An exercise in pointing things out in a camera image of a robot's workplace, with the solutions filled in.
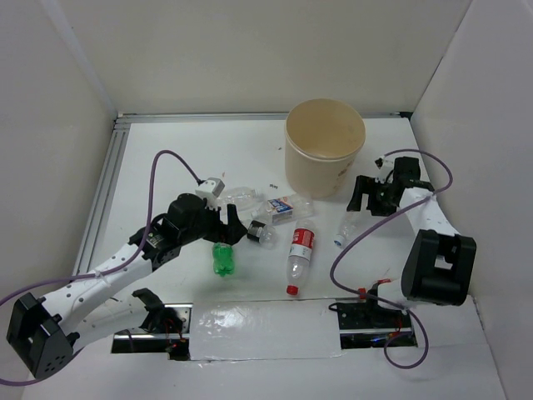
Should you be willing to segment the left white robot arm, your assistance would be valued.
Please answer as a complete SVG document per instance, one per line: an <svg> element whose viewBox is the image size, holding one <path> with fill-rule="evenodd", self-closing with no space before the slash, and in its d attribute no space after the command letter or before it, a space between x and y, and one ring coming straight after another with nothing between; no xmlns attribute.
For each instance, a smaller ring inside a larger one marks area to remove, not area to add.
<svg viewBox="0 0 533 400"><path fill-rule="evenodd" d="M160 298L142 288L120 296L130 284L177 258L197 240L234 245L247 233L234 205L227 220L220 208L184 193L165 213L132 235L106 262L85 275L67 277L62 287L41 297L23 288L11 294L7 342L35 383L64 368L82 349L109 334L139 327L157 331L170 315Z"/></svg>

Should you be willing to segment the green plastic bottle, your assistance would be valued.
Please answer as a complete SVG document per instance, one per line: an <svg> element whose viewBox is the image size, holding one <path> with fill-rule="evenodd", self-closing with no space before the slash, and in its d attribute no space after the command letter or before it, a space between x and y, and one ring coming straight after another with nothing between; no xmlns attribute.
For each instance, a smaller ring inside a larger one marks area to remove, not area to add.
<svg viewBox="0 0 533 400"><path fill-rule="evenodd" d="M213 271L220 277L232 275L235 272L233 248L226 243L217 242L212 246Z"/></svg>

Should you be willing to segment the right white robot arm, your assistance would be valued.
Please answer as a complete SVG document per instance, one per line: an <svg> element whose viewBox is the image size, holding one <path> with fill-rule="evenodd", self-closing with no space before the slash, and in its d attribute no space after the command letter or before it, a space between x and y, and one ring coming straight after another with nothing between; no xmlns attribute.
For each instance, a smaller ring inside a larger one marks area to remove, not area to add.
<svg viewBox="0 0 533 400"><path fill-rule="evenodd" d="M419 160L398 157L376 160L376 177L360 175L347 204L348 212L366 210L373 217L390 217L403 211L415 240L396 280L374 284L378 296L367 302L363 316L373 327L383 326L392 316L392 304L410 308L417 303L460 306L470 286L476 242L461 235L447 220L436 200L436 190L421 179Z"/></svg>

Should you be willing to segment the red label cola bottle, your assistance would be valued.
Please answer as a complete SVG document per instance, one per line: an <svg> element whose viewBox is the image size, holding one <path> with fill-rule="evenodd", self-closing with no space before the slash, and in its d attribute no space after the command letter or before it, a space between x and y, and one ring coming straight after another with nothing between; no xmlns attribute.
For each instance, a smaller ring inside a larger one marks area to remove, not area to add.
<svg viewBox="0 0 533 400"><path fill-rule="evenodd" d="M315 238L316 225L311 219L296 222L286 265L286 293L291 297L297 297L305 286Z"/></svg>

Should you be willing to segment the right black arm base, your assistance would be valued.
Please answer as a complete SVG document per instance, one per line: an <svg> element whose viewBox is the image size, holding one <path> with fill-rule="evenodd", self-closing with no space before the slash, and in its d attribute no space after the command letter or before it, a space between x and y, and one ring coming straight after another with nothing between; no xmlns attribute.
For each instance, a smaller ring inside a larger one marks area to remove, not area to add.
<svg viewBox="0 0 533 400"><path fill-rule="evenodd" d="M399 309L383 308L378 301L363 297L334 302L328 310L336 314L342 350L383 348L393 337L391 347L417 346L411 319Z"/></svg>

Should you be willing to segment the small clear bottle white cap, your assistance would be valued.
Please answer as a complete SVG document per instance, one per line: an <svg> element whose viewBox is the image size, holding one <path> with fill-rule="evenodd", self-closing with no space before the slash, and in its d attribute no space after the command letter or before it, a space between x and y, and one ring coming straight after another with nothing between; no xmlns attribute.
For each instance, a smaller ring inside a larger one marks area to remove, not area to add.
<svg viewBox="0 0 533 400"><path fill-rule="evenodd" d="M333 238L333 242L336 246L343 248L356 236L360 216L360 212L348 211L344 213L336 235Z"/></svg>

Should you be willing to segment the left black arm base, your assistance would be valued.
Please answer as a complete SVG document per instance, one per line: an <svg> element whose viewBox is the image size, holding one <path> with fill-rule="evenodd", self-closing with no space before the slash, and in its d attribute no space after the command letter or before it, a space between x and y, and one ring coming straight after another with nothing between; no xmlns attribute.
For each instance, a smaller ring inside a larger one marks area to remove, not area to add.
<svg viewBox="0 0 533 400"><path fill-rule="evenodd" d="M189 361L191 304L165 304L147 288L133 292L147 315L135 328L117 332L112 341L113 354L165 353L173 361Z"/></svg>

